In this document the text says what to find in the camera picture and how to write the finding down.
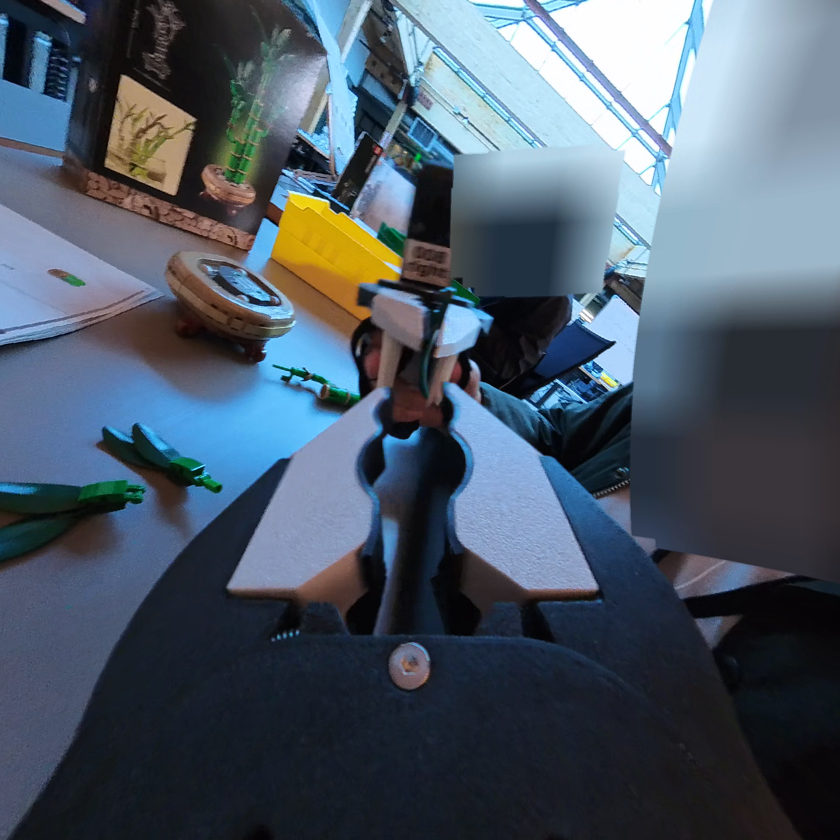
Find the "dark green double leaf assembly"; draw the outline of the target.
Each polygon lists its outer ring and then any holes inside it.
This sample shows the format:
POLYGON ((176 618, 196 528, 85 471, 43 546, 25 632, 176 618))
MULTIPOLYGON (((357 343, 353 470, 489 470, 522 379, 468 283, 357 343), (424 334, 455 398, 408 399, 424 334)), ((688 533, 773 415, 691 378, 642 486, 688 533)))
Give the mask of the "dark green double leaf assembly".
POLYGON ((130 435, 105 426, 101 435, 105 449, 125 464, 154 469, 179 487, 199 487, 214 494, 223 490, 202 460, 183 456, 147 425, 135 423, 130 435))
POLYGON ((1 561, 16 560, 56 540, 80 520, 139 505, 145 488, 124 479, 85 486, 4 482, 1 510, 18 520, 1 528, 1 561))

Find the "yellow parts bin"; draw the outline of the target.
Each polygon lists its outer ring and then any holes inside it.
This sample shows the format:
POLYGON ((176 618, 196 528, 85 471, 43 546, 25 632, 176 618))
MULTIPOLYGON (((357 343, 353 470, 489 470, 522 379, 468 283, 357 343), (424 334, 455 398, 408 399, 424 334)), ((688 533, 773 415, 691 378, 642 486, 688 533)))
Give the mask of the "yellow parts bin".
POLYGON ((360 284, 396 281, 402 258, 364 227, 315 196, 290 192, 270 257, 310 287, 363 320, 360 284))

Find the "small black toy box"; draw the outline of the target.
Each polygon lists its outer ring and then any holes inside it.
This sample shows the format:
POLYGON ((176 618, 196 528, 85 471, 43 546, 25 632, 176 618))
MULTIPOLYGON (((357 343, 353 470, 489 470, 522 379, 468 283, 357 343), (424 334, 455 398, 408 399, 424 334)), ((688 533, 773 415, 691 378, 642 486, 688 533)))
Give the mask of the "small black toy box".
POLYGON ((343 169, 338 182, 329 198, 330 208, 337 214, 351 215, 361 196, 373 197, 381 184, 388 184, 396 179, 397 189, 400 184, 416 189, 417 174, 412 169, 413 158, 408 167, 400 165, 385 150, 378 140, 369 133, 360 133, 353 153, 343 169))

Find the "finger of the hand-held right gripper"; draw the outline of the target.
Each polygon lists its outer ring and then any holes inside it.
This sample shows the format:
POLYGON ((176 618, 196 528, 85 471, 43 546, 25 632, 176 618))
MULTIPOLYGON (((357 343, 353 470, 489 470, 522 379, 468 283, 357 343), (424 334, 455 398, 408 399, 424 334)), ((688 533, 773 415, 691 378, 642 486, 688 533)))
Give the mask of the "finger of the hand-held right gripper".
POLYGON ((377 291, 371 300, 374 326, 415 352, 426 343, 428 316, 424 299, 409 291, 377 291))
POLYGON ((438 331, 434 357, 458 356, 471 349, 484 331, 484 312, 475 308, 449 305, 438 331))

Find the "grey desk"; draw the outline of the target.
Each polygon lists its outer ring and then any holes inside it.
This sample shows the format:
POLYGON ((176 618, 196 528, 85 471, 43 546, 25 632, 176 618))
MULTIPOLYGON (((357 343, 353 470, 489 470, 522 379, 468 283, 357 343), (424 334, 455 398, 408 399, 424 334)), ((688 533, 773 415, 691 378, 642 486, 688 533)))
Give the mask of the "grey desk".
POLYGON ((144 503, 83 521, 2 565, 1 833, 28 811, 72 740, 113 646, 184 547, 278 459, 337 414, 283 385, 271 365, 307 366, 351 387, 356 320, 270 259, 264 221, 249 255, 90 199, 57 159, 2 148, 2 204, 164 296, 84 330, 2 348, 2 480, 82 485, 123 478, 144 503), (179 250, 242 259, 292 301, 297 325, 252 364, 213 337, 175 334, 164 272, 179 250), (102 428, 153 429, 223 485, 181 487, 128 465, 102 428))

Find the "open instruction booklet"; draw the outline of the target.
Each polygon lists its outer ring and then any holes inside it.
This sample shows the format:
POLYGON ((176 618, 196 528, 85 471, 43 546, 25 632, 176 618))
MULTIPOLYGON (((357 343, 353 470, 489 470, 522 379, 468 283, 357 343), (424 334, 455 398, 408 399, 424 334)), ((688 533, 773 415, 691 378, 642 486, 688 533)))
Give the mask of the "open instruction booklet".
POLYGON ((1 206, 1 344, 84 329, 162 297, 87 251, 1 206))

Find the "green parts bin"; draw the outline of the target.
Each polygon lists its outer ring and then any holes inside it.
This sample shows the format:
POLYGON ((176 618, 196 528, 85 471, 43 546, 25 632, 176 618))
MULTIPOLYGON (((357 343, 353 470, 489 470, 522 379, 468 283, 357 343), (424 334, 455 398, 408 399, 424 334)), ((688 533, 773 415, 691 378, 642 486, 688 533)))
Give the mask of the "green parts bin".
MULTIPOLYGON (((406 237, 396 228, 390 227, 385 222, 381 222, 376 237, 385 246, 394 251, 400 258, 403 257, 406 237)), ((475 295, 472 290, 463 287, 456 279, 451 279, 450 285, 455 289, 457 296, 462 297, 477 306, 480 304, 480 298, 475 295)))

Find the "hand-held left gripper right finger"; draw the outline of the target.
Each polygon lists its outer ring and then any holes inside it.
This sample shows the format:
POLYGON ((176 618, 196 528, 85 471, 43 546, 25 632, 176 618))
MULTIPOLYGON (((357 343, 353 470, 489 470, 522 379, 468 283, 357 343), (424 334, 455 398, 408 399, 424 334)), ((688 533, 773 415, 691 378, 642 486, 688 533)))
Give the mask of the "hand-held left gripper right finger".
POLYGON ((541 456, 457 385, 436 455, 430 591, 447 635, 472 635, 494 607, 598 603, 600 588, 541 456))

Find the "dark blue chair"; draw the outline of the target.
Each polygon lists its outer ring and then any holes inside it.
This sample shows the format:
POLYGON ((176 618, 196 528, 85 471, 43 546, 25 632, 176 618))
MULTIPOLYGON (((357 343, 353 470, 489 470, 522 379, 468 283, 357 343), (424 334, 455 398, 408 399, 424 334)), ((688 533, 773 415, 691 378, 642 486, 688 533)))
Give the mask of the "dark blue chair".
POLYGON ((583 321, 571 322, 554 338, 541 360, 523 380, 520 397, 530 397, 538 389, 592 362, 615 344, 614 340, 591 331, 583 321))

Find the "dark green single leaf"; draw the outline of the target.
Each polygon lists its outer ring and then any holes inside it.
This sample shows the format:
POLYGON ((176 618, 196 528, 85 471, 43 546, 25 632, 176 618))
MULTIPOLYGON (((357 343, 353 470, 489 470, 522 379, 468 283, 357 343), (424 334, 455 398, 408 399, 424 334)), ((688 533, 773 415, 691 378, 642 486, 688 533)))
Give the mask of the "dark green single leaf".
POLYGON ((447 308, 448 299, 444 299, 428 310, 428 325, 418 363, 418 387, 425 398, 429 398, 432 391, 432 377, 436 365, 434 353, 438 346, 438 336, 445 322, 447 308))

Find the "whiteboard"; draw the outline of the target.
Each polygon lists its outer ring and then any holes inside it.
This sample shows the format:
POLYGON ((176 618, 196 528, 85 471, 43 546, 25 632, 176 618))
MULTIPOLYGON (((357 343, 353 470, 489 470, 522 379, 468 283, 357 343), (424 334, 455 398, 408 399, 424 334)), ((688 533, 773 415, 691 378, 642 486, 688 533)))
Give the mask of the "whiteboard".
POLYGON ((604 350, 595 362, 620 385, 634 379, 634 359, 639 316, 624 300, 611 297, 594 318, 590 330, 614 345, 604 350))

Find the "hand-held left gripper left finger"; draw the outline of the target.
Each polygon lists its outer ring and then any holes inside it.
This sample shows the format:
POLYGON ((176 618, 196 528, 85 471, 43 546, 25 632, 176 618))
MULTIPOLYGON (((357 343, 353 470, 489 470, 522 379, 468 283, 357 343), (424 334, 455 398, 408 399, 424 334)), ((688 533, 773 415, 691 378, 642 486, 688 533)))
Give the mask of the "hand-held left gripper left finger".
POLYGON ((328 603, 352 633, 377 634, 386 570, 374 485, 385 469, 389 398, 374 389, 289 459, 229 594, 328 603))

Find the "tan brick pot base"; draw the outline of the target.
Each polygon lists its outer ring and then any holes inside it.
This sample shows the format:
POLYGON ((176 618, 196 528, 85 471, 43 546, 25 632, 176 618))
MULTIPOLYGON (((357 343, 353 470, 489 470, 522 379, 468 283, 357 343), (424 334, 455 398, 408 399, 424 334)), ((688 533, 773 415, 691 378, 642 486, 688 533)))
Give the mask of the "tan brick pot base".
POLYGON ((296 325, 291 301, 233 259, 179 251, 169 258, 164 276, 178 307, 175 333, 180 337, 212 334, 259 363, 266 358, 267 343, 296 325))

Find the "green brick bamboo stalk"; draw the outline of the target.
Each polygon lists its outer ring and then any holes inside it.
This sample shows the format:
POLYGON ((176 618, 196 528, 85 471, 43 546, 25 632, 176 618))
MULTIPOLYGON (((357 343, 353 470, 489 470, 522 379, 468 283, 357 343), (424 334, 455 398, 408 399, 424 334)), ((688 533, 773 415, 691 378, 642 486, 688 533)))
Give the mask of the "green brick bamboo stalk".
POLYGON ((285 366, 280 364, 271 365, 275 370, 281 371, 280 380, 288 385, 303 387, 306 383, 313 383, 318 386, 312 393, 323 403, 328 403, 341 408, 350 408, 361 401, 359 393, 348 390, 333 384, 328 378, 315 374, 306 367, 285 366))

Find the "black perforated chair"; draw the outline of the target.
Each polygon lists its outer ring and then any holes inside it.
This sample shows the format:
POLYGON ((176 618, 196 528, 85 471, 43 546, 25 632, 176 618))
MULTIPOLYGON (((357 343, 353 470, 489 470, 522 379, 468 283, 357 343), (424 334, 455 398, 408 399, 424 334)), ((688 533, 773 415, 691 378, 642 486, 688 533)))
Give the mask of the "black perforated chair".
POLYGON ((413 494, 398 521, 377 617, 376 629, 384 635, 446 635, 452 630, 459 568, 447 531, 457 467, 451 444, 434 430, 419 439, 413 494))

